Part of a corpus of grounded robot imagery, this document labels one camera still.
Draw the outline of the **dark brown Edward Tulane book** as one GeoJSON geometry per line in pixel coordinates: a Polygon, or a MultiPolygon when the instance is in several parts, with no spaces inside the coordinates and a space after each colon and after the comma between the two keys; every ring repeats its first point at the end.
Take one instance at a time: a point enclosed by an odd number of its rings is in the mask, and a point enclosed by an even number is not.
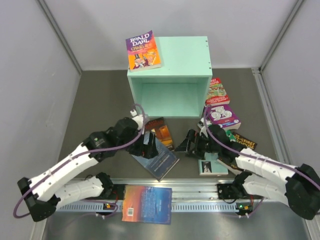
{"type": "Polygon", "coordinates": [[[155,133],[156,138],[169,150],[173,151],[175,149],[172,136],[163,117],[148,121],[145,128],[147,131],[155,133]]]}

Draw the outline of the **Jane Eyre sunset cover book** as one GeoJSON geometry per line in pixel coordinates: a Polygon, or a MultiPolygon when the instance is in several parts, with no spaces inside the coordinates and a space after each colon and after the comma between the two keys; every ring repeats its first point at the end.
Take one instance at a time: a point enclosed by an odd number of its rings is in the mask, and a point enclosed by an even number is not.
{"type": "Polygon", "coordinates": [[[172,189],[168,187],[126,185],[122,203],[122,221],[170,225],[172,189]]]}

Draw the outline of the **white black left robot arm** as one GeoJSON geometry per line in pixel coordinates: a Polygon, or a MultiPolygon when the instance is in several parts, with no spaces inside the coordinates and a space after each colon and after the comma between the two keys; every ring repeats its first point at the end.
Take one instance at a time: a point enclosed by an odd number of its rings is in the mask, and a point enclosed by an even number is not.
{"type": "Polygon", "coordinates": [[[130,155],[151,159],[158,155],[155,137],[144,143],[145,125],[148,118],[143,114],[124,117],[107,130],[92,132],[73,152],[43,173],[22,177],[17,186],[34,222],[50,217],[60,207],[100,196],[103,199],[113,194],[111,180],[105,173],[98,174],[84,183],[68,185],[75,176],[124,150],[130,155]]]}

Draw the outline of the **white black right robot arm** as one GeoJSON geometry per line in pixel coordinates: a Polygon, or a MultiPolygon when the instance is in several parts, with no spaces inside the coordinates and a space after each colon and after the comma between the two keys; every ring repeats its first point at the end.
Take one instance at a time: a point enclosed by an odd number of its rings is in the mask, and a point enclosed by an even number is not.
{"type": "Polygon", "coordinates": [[[313,167],[284,164],[231,140],[219,125],[189,129],[176,152],[204,159],[215,154],[218,160],[235,172],[232,189],[238,198],[260,196],[280,202],[296,215],[313,220],[320,212],[320,177],[313,167]]]}

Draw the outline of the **Roald Dahl Charlie book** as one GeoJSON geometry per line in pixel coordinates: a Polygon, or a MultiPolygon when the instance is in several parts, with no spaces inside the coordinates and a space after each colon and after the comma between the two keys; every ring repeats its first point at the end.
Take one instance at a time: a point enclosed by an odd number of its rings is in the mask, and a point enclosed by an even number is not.
{"type": "Polygon", "coordinates": [[[152,30],[125,40],[130,72],[160,68],[162,60],[152,30]]]}

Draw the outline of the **dark blue paperback book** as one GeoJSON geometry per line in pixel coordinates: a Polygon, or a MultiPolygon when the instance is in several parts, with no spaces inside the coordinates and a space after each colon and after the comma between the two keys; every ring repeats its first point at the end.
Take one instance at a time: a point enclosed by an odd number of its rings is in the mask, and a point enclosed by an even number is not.
{"type": "Polygon", "coordinates": [[[156,138],[158,155],[147,159],[141,156],[131,155],[143,166],[158,182],[179,162],[179,158],[156,138]]]}

